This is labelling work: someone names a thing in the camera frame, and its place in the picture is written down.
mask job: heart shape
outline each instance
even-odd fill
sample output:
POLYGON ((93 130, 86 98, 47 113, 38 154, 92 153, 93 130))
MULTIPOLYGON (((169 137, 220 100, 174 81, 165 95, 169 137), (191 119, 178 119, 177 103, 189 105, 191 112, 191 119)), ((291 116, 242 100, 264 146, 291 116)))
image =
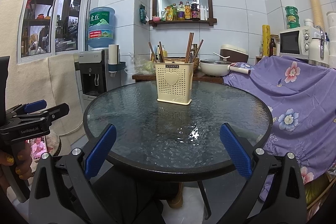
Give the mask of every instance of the heart shape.
POLYGON ((173 73, 166 72, 164 75, 164 79, 167 81, 169 85, 175 85, 176 82, 179 80, 179 75, 175 72, 173 73))

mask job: black table edge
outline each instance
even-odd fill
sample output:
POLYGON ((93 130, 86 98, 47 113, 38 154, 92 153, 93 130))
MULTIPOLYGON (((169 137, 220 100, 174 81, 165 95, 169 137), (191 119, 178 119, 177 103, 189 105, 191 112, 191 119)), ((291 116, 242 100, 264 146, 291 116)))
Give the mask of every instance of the black table edge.
MULTIPOLYGON (((139 85, 145 82, 152 82, 152 81, 144 81, 140 83, 131 83, 128 85, 139 85)), ((123 85, 120 86, 116 89, 123 88, 128 85, 123 85)), ((268 111, 268 118, 269 118, 269 124, 268 124, 268 129, 265 133, 265 135, 260 139, 260 141, 253 147, 254 149, 256 148, 262 148, 268 139, 271 131, 272 131, 272 126, 273 126, 273 117, 271 114, 271 111, 267 107, 267 105, 260 100, 258 97, 253 95, 252 93, 249 93, 243 89, 236 88, 234 86, 230 86, 234 89, 242 90, 253 97, 257 98, 266 110, 268 111)), ((85 109, 84 115, 83 115, 83 126, 84 130, 86 133, 86 136, 88 139, 95 138, 93 134, 91 133, 88 125, 87 125, 87 112, 90 106, 94 103, 95 100, 97 100, 99 97, 104 95, 105 93, 97 96, 85 109)), ((174 182, 187 182, 187 181, 201 181, 201 180, 206 180, 214 177, 219 177, 221 175, 225 175, 229 172, 234 171, 236 168, 233 165, 231 160, 226 160, 217 164, 212 164, 212 165, 207 165, 207 166, 202 166, 202 167, 193 167, 193 168, 166 168, 166 167, 161 167, 161 166, 154 166, 154 165, 146 165, 139 163, 134 160, 129 160, 125 157, 122 157, 115 152, 110 151, 107 158, 107 161, 115 165, 117 168, 121 169, 123 172, 131 175, 131 176, 136 176, 136 177, 141 177, 141 178, 146 178, 150 180, 159 180, 159 181, 174 181, 174 182)))

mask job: phone screen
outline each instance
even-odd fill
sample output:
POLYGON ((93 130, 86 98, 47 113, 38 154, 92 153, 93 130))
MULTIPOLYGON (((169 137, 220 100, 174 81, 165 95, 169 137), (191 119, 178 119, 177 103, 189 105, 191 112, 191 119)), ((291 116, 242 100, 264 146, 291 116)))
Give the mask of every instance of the phone screen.
POLYGON ((30 142, 33 160, 38 160, 43 153, 47 152, 47 145, 44 136, 31 139, 30 142))

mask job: pan handle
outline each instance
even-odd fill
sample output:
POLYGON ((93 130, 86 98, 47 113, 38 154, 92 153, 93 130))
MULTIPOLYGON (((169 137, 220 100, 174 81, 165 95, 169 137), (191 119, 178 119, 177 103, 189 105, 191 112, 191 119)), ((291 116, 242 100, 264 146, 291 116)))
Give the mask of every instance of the pan handle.
POLYGON ((251 74, 251 70, 250 69, 244 69, 244 68, 237 68, 231 65, 228 65, 228 69, 235 71, 235 72, 240 72, 240 73, 244 73, 246 75, 250 75, 251 74))

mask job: blue gripper pad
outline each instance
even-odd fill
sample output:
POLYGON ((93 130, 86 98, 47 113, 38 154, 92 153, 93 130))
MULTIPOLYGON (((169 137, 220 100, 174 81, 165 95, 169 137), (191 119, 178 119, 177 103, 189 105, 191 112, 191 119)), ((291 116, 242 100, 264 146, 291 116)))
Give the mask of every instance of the blue gripper pad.
POLYGON ((252 175, 251 158, 227 125, 223 124, 220 127, 219 136, 239 174, 249 179, 252 175))
POLYGON ((33 113, 47 107, 47 102, 45 100, 39 100, 30 104, 26 104, 24 112, 26 114, 33 113))
POLYGON ((87 180, 98 174, 116 138, 117 130, 114 125, 111 125, 86 158, 84 175, 87 180))

